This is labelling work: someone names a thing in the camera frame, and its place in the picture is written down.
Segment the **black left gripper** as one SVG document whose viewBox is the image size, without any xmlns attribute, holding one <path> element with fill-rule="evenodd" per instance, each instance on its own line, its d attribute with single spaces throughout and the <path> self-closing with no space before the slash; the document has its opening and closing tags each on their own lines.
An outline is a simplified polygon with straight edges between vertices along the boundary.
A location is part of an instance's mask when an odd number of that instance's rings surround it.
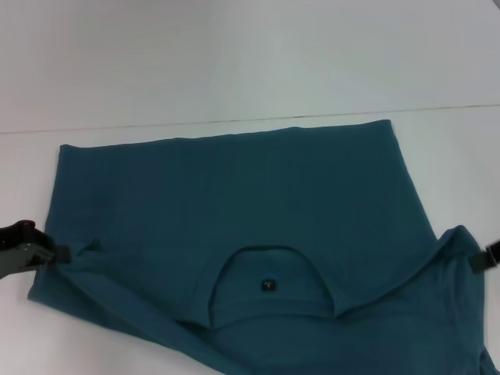
<svg viewBox="0 0 500 375">
<path fill-rule="evenodd" d="M 31 220 L 21 220 L 1 229 L 1 278 L 26 273 L 47 263 L 70 263 L 67 245 L 56 244 Z"/>
</svg>

